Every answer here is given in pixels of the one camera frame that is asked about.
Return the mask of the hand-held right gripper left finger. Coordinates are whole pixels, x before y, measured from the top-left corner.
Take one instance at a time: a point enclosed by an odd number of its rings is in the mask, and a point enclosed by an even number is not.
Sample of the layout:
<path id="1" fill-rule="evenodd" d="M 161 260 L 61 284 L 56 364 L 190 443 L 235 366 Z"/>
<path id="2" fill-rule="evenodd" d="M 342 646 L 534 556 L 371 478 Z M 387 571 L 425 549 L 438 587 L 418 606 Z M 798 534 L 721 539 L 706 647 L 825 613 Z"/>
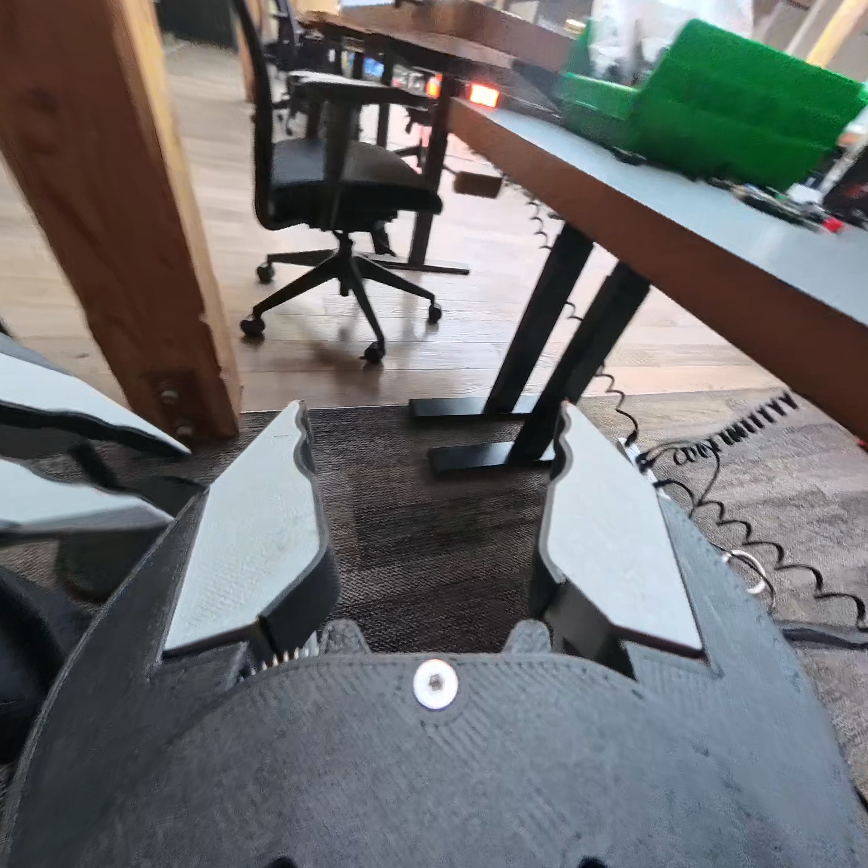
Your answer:
<path id="1" fill-rule="evenodd" d="M 292 401 L 212 482 L 163 646 L 303 655 L 340 596 L 306 404 Z"/>

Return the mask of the green plastic bin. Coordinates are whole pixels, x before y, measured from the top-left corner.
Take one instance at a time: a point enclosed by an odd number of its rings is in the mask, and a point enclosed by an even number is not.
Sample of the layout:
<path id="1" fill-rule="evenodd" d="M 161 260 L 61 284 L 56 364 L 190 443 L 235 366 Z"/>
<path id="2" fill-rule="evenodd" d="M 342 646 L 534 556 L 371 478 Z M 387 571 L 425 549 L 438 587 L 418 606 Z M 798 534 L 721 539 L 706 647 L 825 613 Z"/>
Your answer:
<path id="1" fill-rule="evenodd" d="M 581 75 L 586 43 L 574 41 L 553 87 L 561 123 L 691 178 L 785 191 L 866 107 L 862 83 L 699 19 L 637 87 Z"/>

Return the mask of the wooden post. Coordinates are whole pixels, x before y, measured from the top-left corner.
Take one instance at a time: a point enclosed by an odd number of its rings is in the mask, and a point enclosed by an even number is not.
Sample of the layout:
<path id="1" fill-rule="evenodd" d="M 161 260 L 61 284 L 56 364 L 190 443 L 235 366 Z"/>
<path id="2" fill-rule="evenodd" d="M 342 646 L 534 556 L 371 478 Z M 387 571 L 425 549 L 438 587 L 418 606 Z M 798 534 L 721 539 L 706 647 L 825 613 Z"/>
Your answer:
<path id="1" fill-rule="evenodd" d="M 152 2 L 1 3 L 2 155 L 130 408 L 238 435 L 241 382 Z"/>

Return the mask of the white power strip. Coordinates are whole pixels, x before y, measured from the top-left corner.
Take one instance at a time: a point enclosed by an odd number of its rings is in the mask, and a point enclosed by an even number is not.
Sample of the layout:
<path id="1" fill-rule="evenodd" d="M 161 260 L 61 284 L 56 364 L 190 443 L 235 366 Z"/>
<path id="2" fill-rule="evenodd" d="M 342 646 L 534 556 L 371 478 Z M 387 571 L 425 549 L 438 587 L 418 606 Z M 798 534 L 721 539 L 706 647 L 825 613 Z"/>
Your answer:
<path id="1" fill-rule="evenodd" d="M 671 499 L 666 491 L 660 487 L 654 472 L 646 466 L 646 463 L 642 458 L 642 450 L 636 442 L 628 442 L 627 439 L 618 438 L 615 445 L 624 458 L 635 467 L 637 472 L 639 472 L 647 483 L 656 491 L 659 497 L 665 500 Z"/>

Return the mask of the pile of loose lego pieces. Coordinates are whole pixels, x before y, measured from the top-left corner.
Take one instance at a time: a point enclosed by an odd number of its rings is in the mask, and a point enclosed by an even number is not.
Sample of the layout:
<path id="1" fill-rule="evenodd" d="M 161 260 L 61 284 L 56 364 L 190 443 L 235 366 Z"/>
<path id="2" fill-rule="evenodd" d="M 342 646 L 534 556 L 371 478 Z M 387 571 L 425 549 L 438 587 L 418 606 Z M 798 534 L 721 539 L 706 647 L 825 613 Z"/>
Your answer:
<path id="1" fill-rule="evenodd" d="M 844 231 L 846 226 L 859 225 L 839 212 L 830 210 L 826 205 L 829 190 L 797 184 L 788 192 L 781 192 L 743 183 L 732 184 L 729 192 L 738 201 L 756 211 L 813 232 L 825 230 L 838 234 Z"/>

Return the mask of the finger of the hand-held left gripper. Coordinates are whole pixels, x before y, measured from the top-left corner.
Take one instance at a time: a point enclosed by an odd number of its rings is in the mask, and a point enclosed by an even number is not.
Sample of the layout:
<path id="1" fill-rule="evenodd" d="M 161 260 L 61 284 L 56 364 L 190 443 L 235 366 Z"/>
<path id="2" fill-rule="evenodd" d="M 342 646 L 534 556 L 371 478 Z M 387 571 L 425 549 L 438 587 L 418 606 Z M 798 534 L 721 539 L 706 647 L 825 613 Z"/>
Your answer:
<path id="1" fill-rule="evenodd" d="M 162 458 L 190 449 L 85 381 L 1 335 L 1 454 L 47 458 L 114 443 Z"/>
<path id="2" fill-rule="evenodd" d="M 160 534 L 205 491 L 180 476 L 124 483 L 89 441 L 2 441 L 1 465 L 3 546 Z"/>

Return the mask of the black table leg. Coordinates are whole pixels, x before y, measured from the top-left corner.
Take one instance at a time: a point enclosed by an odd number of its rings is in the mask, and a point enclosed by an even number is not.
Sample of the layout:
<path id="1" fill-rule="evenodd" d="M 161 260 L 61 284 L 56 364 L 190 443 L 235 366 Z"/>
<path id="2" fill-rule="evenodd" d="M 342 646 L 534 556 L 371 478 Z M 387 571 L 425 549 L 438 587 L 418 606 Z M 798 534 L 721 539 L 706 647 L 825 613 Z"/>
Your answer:
<path id="1" fill-rule="evenodd" d="M 438 447 L 429 451 L 435 474 L 549 463 L 560 407 L 576 404 L 649 292 L 650 284 L 623 262 L 613 268 L 590 303 L 548 382 L 513 441 Z"/>
<path id="2" fill-rule="evenodd" d="M 452 418 L 527 417 L 536 398 L 523 396 L 524 388 L 593 248 L 592 240 L 569 223 L 562 226 L 488 396 L 413 398 L 408 403 L 410 417 L 424 422 Z"/>

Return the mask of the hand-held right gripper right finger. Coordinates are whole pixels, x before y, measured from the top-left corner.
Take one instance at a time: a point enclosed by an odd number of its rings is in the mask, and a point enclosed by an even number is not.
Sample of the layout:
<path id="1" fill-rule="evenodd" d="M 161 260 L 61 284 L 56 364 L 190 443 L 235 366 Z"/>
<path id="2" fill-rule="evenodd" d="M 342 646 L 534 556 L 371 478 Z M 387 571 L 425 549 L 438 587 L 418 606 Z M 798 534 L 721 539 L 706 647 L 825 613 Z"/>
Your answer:
<path id="1" fill-rule="evenodd" d="M 528 607 L 558 653 L 604 661 L 624 642 L 704 656 L 660 497 L 575 405 L 559 409 Z"/>

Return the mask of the black office chair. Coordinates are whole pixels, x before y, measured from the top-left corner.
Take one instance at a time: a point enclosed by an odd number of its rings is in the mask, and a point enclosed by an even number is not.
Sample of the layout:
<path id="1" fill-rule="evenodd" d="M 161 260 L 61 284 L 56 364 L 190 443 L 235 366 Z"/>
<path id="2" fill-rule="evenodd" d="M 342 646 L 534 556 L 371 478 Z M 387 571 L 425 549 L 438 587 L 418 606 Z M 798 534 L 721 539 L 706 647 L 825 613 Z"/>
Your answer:
<path id="1" fill-rule="evenodd" d="M 246 338 L 260 340 L 263 319 L 275 309 L 331 280 L 340 284 L 340 294 L 353 295 L 375 335 L 362 358 L 380 364 L 385 357 L 385 336 L 367 296 L 366 278 L 429 303 L 428 322 L 436 324 L 442 309 L 435 295 L 374 259 L 353 251 L 354 233 L 372 233 L 379 223 L 391 222 L 400 212 L 437 215 L 442 211 L 438 193 L 401 156 L 385 147 L 353 138 L 353 118 L 365 105 L 418 108 L 427 103 L 424 93 L 414 93 L 374 81 L 341 75 L 293 71 L 290 79 L 310 104 L 327 106 L 323 137 L 315 133 L 303 139 L 274 138 L 274 112 L 266 57 L 246 2 L 233 2 L 254 71 L 254 206 L 266 230 L 276 232 L 292 226 L 333 234 L 338 247 L 285 257 L 309 270 L 255 305 L 240 321 Z"/>

